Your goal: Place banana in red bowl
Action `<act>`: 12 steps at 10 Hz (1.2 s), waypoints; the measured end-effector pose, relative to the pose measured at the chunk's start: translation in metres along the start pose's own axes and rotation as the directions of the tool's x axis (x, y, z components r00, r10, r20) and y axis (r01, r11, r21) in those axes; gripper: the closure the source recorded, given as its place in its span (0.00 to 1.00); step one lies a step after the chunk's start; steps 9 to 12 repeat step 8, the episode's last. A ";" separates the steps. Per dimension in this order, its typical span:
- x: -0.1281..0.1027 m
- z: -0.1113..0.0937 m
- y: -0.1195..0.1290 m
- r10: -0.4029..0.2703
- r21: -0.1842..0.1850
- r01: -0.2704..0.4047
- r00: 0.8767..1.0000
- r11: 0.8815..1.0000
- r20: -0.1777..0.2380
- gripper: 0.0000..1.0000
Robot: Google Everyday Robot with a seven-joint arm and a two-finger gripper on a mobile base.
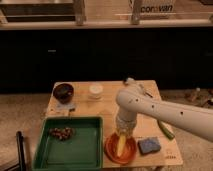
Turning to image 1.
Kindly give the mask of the white mesh gripper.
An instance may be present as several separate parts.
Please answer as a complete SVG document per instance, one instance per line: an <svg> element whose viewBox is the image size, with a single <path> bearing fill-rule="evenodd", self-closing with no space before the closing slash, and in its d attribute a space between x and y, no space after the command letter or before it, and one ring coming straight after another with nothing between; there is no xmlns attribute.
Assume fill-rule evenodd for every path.
<svg viewBox="0 0 213 171"><path fill-rule="evenodd" d="M116 116L116 132L118 135L131 136L136 127L137 119L135 116L129 120L122 118L121 116Z"/></svg>

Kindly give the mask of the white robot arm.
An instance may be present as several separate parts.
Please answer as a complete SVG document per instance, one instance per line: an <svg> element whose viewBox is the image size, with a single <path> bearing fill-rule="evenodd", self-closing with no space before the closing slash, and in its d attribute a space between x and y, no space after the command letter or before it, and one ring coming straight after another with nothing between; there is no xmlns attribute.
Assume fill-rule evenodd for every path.
<svg viewBox="0 0 213 171"><path fill-rule="evenodd" d="M119 107L116 127L119 134L131 136L137 124L137 115L144 114L213 142L212 109L154 99L133 78L127 78L124 84L125 87L116 95Z"/></svg>

